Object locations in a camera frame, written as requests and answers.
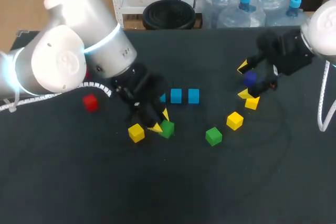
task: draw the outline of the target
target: blue cube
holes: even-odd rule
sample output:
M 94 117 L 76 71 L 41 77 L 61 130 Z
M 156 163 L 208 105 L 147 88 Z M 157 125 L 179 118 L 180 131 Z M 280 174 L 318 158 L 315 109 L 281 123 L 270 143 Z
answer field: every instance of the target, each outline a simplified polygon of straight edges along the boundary
M 200 93 L 199 89 L 189 89 L 188 90 L 188 103 L 189 104 L 199 104 L 200 103 Z
M 244 85 L 248 88 L 254 86 L 257 82 L 257 74 L 254 72 L 247 72 L 244 75 Z
M 170 103 L 182 103 L 182 89 L 171 89 Z
M 163 94 L 163 95 L 160 97 L 160 102 L 166 102 L 166 94 Z

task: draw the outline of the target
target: table surface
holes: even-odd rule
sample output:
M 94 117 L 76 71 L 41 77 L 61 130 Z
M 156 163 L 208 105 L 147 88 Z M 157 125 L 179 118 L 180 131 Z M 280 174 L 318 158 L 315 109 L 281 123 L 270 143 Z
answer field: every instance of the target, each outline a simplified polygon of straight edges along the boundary
M 289 28 L 278 28 L 282 33 Z M 134 144 L 127 107 L 93 88 L 0 113 L 0 222 L 331 223 L 336 221 L 336 122 L 317 126 L 324 62 L 283 77 L 256 111 L 244 108 L 236 71 L 263 29 L 127 32 L 138 60 L 200 105 L 169 105 L 175 134 Z M 22 33 L 13 47 L 36 33 Z M 326 114 L 336 89 L 331 69 Z M 82 97 L 94 93 L 100 111 Z M 236 132 L 226 117 L 244 116 Z M 223 141 L 211 147 L 205 131 Z

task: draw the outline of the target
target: dark blue cube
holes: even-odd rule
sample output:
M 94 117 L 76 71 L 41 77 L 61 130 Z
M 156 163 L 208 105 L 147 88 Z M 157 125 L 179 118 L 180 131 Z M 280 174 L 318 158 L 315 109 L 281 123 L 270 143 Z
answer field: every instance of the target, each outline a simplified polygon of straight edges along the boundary
M 246 87 L 252 87 L 256 84 L 257 82 L 257 74 L 254 73 L 254 72 L 247 72 L 245 75 L 244 75 L 244 85 Z
M 199 89 L 189 89 L 188 90 L 188 103 L 189 104 L 199 104 L 200 103 L 200 93 Z

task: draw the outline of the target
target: green cube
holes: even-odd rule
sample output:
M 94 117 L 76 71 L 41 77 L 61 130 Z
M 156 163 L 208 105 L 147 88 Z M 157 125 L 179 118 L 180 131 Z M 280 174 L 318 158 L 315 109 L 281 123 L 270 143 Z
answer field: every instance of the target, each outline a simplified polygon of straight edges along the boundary
M 165 138 L 169 138 L 171 137 L 171 135 L 174 134 L 174 123 L 169 122 L 167 120 L 163 120 L 163 122 L 161 123 L 161 129 L 163 130 L 163 132 L 160 132 L 159 135 L 165 137 Z
M 205 139 L 210 143 L 211 146 L 219 144 L 222 141 L 223 135 L 216 127 L 208 130 L 205 133 Z

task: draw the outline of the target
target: cable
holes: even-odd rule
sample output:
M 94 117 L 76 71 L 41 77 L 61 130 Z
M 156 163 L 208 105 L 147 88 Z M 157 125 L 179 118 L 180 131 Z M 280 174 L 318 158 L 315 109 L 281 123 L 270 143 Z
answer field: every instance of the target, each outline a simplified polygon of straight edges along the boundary
M 317 123 L 319 125 L 320 131 L 324 132 L 326 131 L 330 120 L 332 119 L 332 116 L 334 115 L 334 112 L 336 111 L 336 100 L 332 104 L 327 116 L 325 117 L 324 123 L 322 122 L 322 108 L 323 108 L 323 99 L 324 99 L 324 92 L 325 88 L 327 85 L 327 78 L 328 78 L 328 73 L 329 73 L 329 66 L 330 63 L 326 61 L 325 63 L 325 68 L 324 68 L 324 74 L 323 74 L 323 79 L 322 79 L 322 87 L 321 87 L 321 93 L 320 93 L 320 101 L 319 101 L 319 108 L 317 112 Z
M 93 87 L 93 88 L 101 89 L 102 91 L 104 91 L 104 93 L 108 97 L 112 96 L 112 90 L 110 90 L 108 87 L 104 86 L 103 84 L 100 84 L 100 83 L 97 83 L 97 82 L 91 82 L 91 81 L 90 82 L 83 82 L 77 89 L 86 88 L 86 87 Z M 38 97 L 33 97 L 33 98 L 21 100 L 17 103 L 17 106 L 48 100 L 50 98 L 57 97 L 61 94 L 65 94 L 65 93 L 46 94 L 46 95 L 40 95 Z M 10 109 L 10 108 L 13 107 L 13 105 L 14 105 L 14 102 L 2 105 L 2 106 L 0 106 L 0 111 Z

